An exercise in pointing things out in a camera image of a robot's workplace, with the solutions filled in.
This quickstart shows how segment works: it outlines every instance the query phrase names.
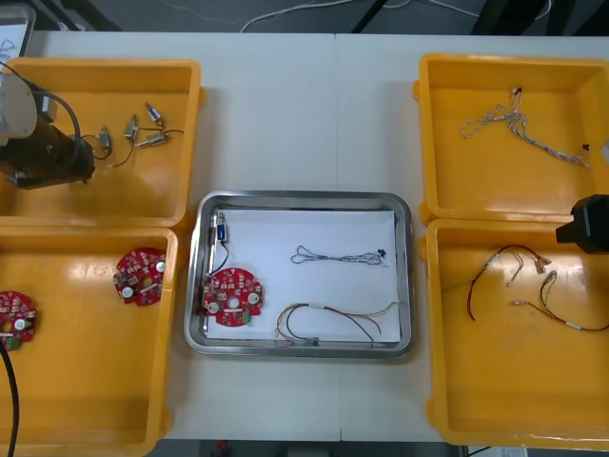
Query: yellow plastic bin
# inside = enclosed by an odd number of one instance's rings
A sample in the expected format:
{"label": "yellow plastic bin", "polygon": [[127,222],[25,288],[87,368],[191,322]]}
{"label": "yellow plastic bin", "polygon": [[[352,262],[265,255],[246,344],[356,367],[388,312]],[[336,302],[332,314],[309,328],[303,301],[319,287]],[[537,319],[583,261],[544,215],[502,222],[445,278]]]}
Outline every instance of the yellow plastic bin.
{"label": "yellow plastic bin", "polygon": [[[98,134],[106,124],[113,153],[95,161],[85,186],[71,183],[49,188],[18,189],[0,179],[0,226],[167,227],[184,231],[199,104],[201,70],[188,60],[87,60],[19,58],[10,64],[23,77],[63,97],[78,117],[82,135]],[[140,127],[158,128],[145,102],[165,118],[173,132],[166,144],[136,149],[125,126],[136,114]],[[62,107],[54,124],[65,134],[73,127]],[[152,131],[140,131],[143,141]],[[97,146],[95,138],[86,138]]]}
{"label": "yellow plastic bin", "polygon": [[[505,122],[469,139],[461,128],[521,87],[527,134],[551,148],[582,153],[590,168],[552,157]],[[424,223],[436,218],[568,222],[571,207],[609,193],[600,154],[609,139],[609,85],[602,60],[427,54],[414,86],[419,100]]]}
{"label": "yellow plastic bin", "polygon": [[[161,301],[126,305],[116,264],[167,252]],[[145,455],[167,432],[168,346],[179,256],[166,228],[0,228],[0,289],[27,294],[33,341],[10,353],[21,400],[19,455]],[[0,454],[11,426],[0,369]]]}
{"label": "yellow plastic bin", "polygon": [[[420,253],[427,263],[432,398],[428,419],[453,445],[609,450],[609,331],[577,331],[526,305],[556,270],[548,307],[587,328],[609,323],[609,256],[558,245],[555,224],[437,220]],[[472,293],[471,280],[505,245],[534,249],[552,263],[538,274],[503,254]]]}

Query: colored wire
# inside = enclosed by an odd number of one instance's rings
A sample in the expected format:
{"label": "colored wire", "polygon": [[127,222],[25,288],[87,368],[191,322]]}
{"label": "colored wire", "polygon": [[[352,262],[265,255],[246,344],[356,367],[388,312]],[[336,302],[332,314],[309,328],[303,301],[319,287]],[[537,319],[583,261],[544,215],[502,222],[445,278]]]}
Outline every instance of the colored wire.
{"label": "colored wire", "polygon": [[491,446],[481,447],[480,449],[475,450],[473,452],[470,452],[469,454],[465,454],[463,457],[472,457],[472,455],[479,454],[480,452],[483,452],[483,451],[488,450],[490,448],[491,448]]}
{"label": "colored wire", "polygon": [[2,342],[0,342],[0,356],[2,356],[4,367],[7,369],[7,377],[9,378],[10,385],[10,397],[12,399],[12,427],[10,428],[9,451],[7,452],[7,456],[12,457],[15,453],[15,447],[17,445],[17,432],[19,431],[19,390],[17,388],[15,371],[12,368],[12,363],[10,362],[9,352],[4,347]]}
{"label": "colored wire", "polygon": [[300,245],[296,248],[296,253],[292,255],[289,260],[292,264],[300,265],[305,262],[318,262],[322,260],[332,260],[335,262],[347,262],[349,264],[366,264],[371,266],[383,265],[387,267],[387,264],[383,261],[386,252],[379,249],[377,252],[367,252],[366,254],[359,255],[344,255],[342,257],[332,257],[330,255],[316,254],[311,250]]}
{"label": "colored wire", "polygon": [[[476,281],[478,281],[480,279],[480,277],[482,276],[482,274],[486,271],[487,268],[490,267],[490,265],[497,259],[499,258],[499,256],[509,250],[509,249],[521,249],[526,251],[527,253],[533,255],[534,260],[535,260],[535,265],[537,267],[537,270],[539,273],[544,273],[545,272],[545,266],[546,265],[550,265],[552,262],[548,259],[546,259],[545,257],[537,254],[535,251],[533,251],[531,248],[528,248],[527,246],[523,246],[523,245],[507,245],[504,246],[503,248],[499,249],[497,252],[495,252],[491,257],[489,257],[489,259],[486,261],[486,263],[482,266],[482,268],[478,271],[478,273],[476,274],[476,276],[474,276],[474,279],[472,280],[472,282],[469,285],[469,291],[467,292],[467,301],[466,301],[466,308],[467,308],[467,315],[469,316],[469,318],[476,322],[476,318],[474,317],[474,313],[472,312],[472,294],[474,292],[474,286],[476,285]],[[514,280],[516,279],[516,274],[514,276],[512,276],[512,279],[510,280],[510,282],[508,283],[508,285],[511,285],[511,283],[514,282]]]}
{"label": "colored wire", "polygon": [[128,160],[131,158],[131,154],[133,154],[133,151],[135,150],[135,143],[131,143],[131,150],[129,151],[129,154],[127,156],[127,159],[125,159],[123,162],[121,162],[120,164],[115,164],[115,165],[108,165],[109,169],[118,169],[120,166],[126,164],[128,162]]}
{"label": "colored wire", "polygon": [[609,324],[607,324],[606,326],[601,327],[601,328],[586,328],[586,327],[578,326],[577,324],[574,324],[572,322],[566,321],[566,320],[562,319],[561,317],[557,316],[553,311],[550,310],[550,308],[548,307],[548,304],[547,304],[548,295],[550,294],[550,290],[552,289],[552,286],[554,286],[556,284],[557,278],[558,278],[558,274],[557,274],[556,270],[553,269],[552,271],[550,271],[550,273],[545,277],[545,279],[541,283],[540,301],[541,301],[541,304],[543,305],[543,309],[538,308],[536,305],[534,305],[531,302],[526,301],[526,300],[515,300],[512,302],[512,304],[513,305],[528,305],[528,306],[536,309],[540,313],[548,316],[549,318],[554,319],[555,321],[560,322],[562,324],[565,324],[566,326],[568,326],[570,328],[574,328],[575,330],[590,331],[590,332],[607,330],[609,328]]}
{"label": "colored wire", "polygon": [[562,159],[567,162],[571,162],[572,164],[581,165],[587,168],[590,167],[583,161],[583,159],[590,153],[589,145],[582,146],[584,150],[582,154],[570,155],[550,148],[549,146],[534,140],[526,134],[526,121],[528,118],[521,112],[521,95],[522,88],[514,88],[510,92],[510,109],[505,105],[497,104],[495,109],[488,111],[483,117],[465,121],[461,127],[461,136],[465,139],[469,139],[478,131],[484,129],[490,124],[507,121],[507,127],[512,131],[512,133],[519,136],[519,138],[522,138],[527,143],[545,150],[548,154],[556,157],[557,159]]}
{"label": "colored wire", "polygon": [[226,257],[225,257],[225,260],[223,260],[223,261],[222,261],[222,264],[220,264],[220,266],[219,266],[219,267],[217,267],[216,269],[214,269],[214,270],[211,272],[211,275],[212,275],[212,276],[213,276],[214,274],[216,274],[218,271],[220,271],[220,270],[221,270],[221,269],[224,267],[224,265],[226,265],[226,261],[228,260],[228,256],[230,255],[230,253],[228,252],[228,248],[226,247],[226,245],[225,245],[225,242],[224,242],[224,241],[221,241],[221,242],[220,242],[220,246],[222,246],[222,247],[225,249],[225,251],[226,251]]}
{"label": "colored wire", "polygon": [[[372,319],[372,317],[382,316],[383,314],[386,314],[391,308],[398,305],[399,303],[400,302],[393,302],[388,307],[381,309],[380,311],[370,312],[367,314],[366,313],[346,312],[346,311],[342,311],[340,309],[336,309],[336,308],[332,308],[332,307],[312,307],[309,303],[296,303],[294,305],[290,305],[290,306],[286,307],[279,314],[279,316],[277,317],[277,324],[275,326],[275,331],[278,334],[280,334],[281,336],[283,336],[286,340],[295,340],[295,339],[310,340],[310,339],[314,338],[314,337],[305,338],[303,336],[296,335],[289,326],[289,319],[295,309],[302,308],[302,307],[309,307],[309,308],[316,308],[316,309],[324,309],[326,311],[334,312],[336,314],[342,315],[343,317],[346,317],[347,319],[354,322],[363,331],[363,333],[372,342],[374,342],[374,339],[370,336],[370,334],[355,319],[365,319],[366,321],[372,323],[377,328],[377,330],[379,331],[380,334],[383,334],[383,332],[381,331],[381,326],[379,326],[379,324],[374,319]],[[284,317],[285,317],[285,328],[287,329],[287,332],[291,336],[288,336],[282,332],[282,322],[284,321]]]}

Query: table surface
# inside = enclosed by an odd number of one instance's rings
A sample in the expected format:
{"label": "table surface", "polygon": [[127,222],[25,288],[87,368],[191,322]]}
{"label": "table surface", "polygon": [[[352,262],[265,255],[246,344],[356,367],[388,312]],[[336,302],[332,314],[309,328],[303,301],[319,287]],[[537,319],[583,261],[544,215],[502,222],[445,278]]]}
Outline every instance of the table surface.
{"label": "table surface", "polygon": [[[193,59],[199,116],[191,204],[222,190],[393,192],[424,233],[412,83],[427,52],[609,58],[609,38],[36,32],[30,55]],[[167,438],[440,441],[428,425],[424,264],[415,261],[417,345],[393,362],[203,356],[176,300]]]}

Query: stainless steel tray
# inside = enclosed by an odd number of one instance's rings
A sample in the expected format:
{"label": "stainless steel tray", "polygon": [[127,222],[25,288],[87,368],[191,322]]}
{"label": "stainless steel tray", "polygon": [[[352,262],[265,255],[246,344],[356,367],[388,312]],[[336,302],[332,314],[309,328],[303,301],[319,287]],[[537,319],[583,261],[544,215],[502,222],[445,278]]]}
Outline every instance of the stainless steel tray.
{"label": "stainless steel tray", "polygon": [[[401,341],[290,342],[285,340],[227,340],[206,336],[207,317],[199,311],[203,284],[211,272],[214,249],[213,215],[224,209],[393,211],[398,273]],[[188,270],[184,333],[188,344],[203,354],[268,355],[284,357],[396,358],[414,344],[414,301],[412,291],[412,227],[408,205],[390,193],[243,191],[212,192],[199,204],[192,234]]]}

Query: circular circuit board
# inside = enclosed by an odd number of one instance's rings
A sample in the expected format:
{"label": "circular circuit board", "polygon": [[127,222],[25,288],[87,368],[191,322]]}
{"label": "circular circuit board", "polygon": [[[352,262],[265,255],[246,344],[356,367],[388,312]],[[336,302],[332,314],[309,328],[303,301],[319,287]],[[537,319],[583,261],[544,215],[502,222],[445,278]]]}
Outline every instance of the circular circuit board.
{"label": "circular circuit board", "polygon": [[242,268],[225,268],[215,273],[204,287],[203,308],[207,316],[225,327],[249,324],[263,307],[263,287]]}

